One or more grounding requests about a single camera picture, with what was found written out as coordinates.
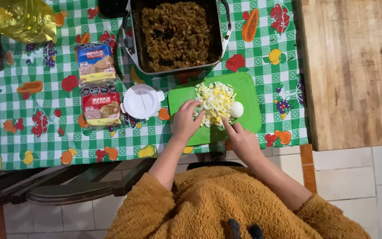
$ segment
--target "person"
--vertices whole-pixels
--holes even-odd
[[[175,175],[179,157],[200,127],[199,101],[186,101],[172,137],[128,193],[106,239],[368,239],[342,210],[312,194],[269,161],[255,134],[223,118],[245,167],[200,167]]]

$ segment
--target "green checkered tablecloth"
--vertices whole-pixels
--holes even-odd
[[[96,162],[96,151],[104,147],[114,147],[118,150],[117,160],[137,158],[137,152],[146,145],[154,145],[158,152],[171,137],[169,120],[161,120],[157,115],[147,121],[131,122],[122,119],[122,125],[109,132],[108,129],[86,131],[78,124],[82,113],[80,92],[73,90],[68,93],[61,88],[61,82],[70,75],[78,76],[78,64],[75,57],[77,38],[90,33],[90,42],[99,42],[100,36],[108,31],[118,35],[122,19],[102,19],[99,16],[90,18],[89,9],[96,6],[95,0],[53,0],[47,1],[55,12],[61,10],[68,13],[64,25],[57,27],[55,44],[45,43],[36,46],[14,42],[2,37],[3,48],[10,52],[14,64],[0,71],[0,156],[2,170],[18,170],[26,168],[50,167],[61,165],[61,155],[72,148],[77,151],[71,164],[85,164]],[[260,148],[284,147],[308,143],[308,120],[302,96],[303,75],[296,31],[293,21],[293,8],[290,0],[228,0],[231,11],[232,34],[228,48],[220,62],[211,72],[203,72],[196,80],[227,73],[233,69],[226,68],[226,62],[236,54],[245,58],[245,67],[239,71],[250,74],[256,85],[260,104],[262,127],[257,136]],[[254,8],[259,9],[258,28],[251,42],[245,42],[241,29],[245,20],[243,12]],[[226,33],[225,8],[220,3],[222,31]],[[281,62],[274,65],[269,60],[272,50],[279,49]],[[56,51],[54,68],[45,65],[48,52]],[[119,46],[117,50],[121,78],[116,88],[123,93],[133,85],[130,78],[133,62]],[[144,77],[142,80],[157,90],[167,93],[172,87],[183,83],[183,79],[174,76],[163,78]],[[16,89],[22,84],[39,80],[43,82],[43,90],[32,94],[24,100]],[[168,107],[167,100],[161,103]],[[61,116],[54,112],[60,109]],[[46,132],[40,137],[32,133],[35,126],[33,117],[42,111],[48,119]],[[7,120],[17,121],[22,118],[24,129],[16,133],[7,132],[3,128]],[[225,143],[194,146],[192,153],[224,150]],[[31,164],[23,161],[25,151],[33,152],[34,160]]]

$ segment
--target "hand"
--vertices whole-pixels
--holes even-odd
[[[246,163],[263,157],[257,135],[244,129],[240,123],[231,125],[225,117],[222,117],[222,122],[228,132],[232,150],[239,159]]]
[[[195,121],[193,117],[195,107],[200,106],[201,104],[202,103],[197,100],[185,101],[175,114],[173,126],[171,128],[172,137],[184,140],[188,143],[191,136],[193,136],[197,129],[200,128],[201,121],[203,120],[205,111],[199,113]]]

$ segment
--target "chopped hard-boiled egg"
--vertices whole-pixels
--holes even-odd
[[[205,86],[204,83],[198,84],[195,87],[197,89],[196,100],[203,103],[199,109],[199,113],[203,110],[206,111],[202,121],[204,126],[210,127],[210,125],[216,125],[224,127],[220,116],[223,116],[230,121],[234,120],[234,118],[231,117],[230,110],[232,104],[235,102],[234,98],[237,94],[234,94],[231,85],[215,82],[214,84],[210,83],[209,87]],[[213,104],[214,109],[219,114],[213,110],[213,107],[210,106],[208,101]]]

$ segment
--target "wooden table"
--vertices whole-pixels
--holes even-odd
[[[316,151],[382,145],[382,0],[301,0]]]

